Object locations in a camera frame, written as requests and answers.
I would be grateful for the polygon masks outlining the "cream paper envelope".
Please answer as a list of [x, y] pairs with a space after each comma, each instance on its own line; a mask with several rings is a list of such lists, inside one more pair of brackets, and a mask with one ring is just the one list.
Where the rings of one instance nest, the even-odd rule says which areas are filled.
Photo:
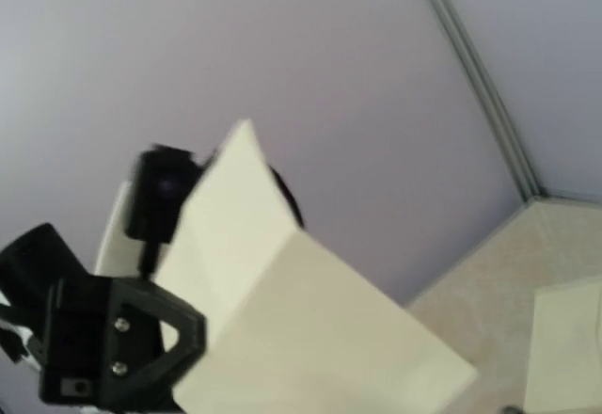
[[523, 409], [601, 411], [601, 280], [549, 286], [535, 297]]

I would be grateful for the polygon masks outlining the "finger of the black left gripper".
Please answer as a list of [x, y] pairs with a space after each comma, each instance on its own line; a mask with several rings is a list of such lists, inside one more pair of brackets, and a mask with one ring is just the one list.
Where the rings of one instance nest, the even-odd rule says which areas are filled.
[[206, 320], [142, 279], [112, 279], [101, 352], [102, 409], [177, 409], [172, 390], [206, 349]]

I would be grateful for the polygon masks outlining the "right aluminium frame post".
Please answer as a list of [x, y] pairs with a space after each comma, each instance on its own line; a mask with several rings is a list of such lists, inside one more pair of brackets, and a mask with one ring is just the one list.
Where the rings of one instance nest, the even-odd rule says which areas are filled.
[[548, 192], [452, 0], [428, 2], [463, 68], [520, 197], [525, 202], [546, 198]]

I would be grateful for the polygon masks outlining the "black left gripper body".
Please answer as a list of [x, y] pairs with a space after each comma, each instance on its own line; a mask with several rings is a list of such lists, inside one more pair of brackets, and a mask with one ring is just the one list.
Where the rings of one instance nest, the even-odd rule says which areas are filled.
[[49, 223], [1, 252], [1, 317], [29, 328], [25, 346], [40, 363], [40, 399], [101, 407], [101, 352], [109, 285], [89, 274]]

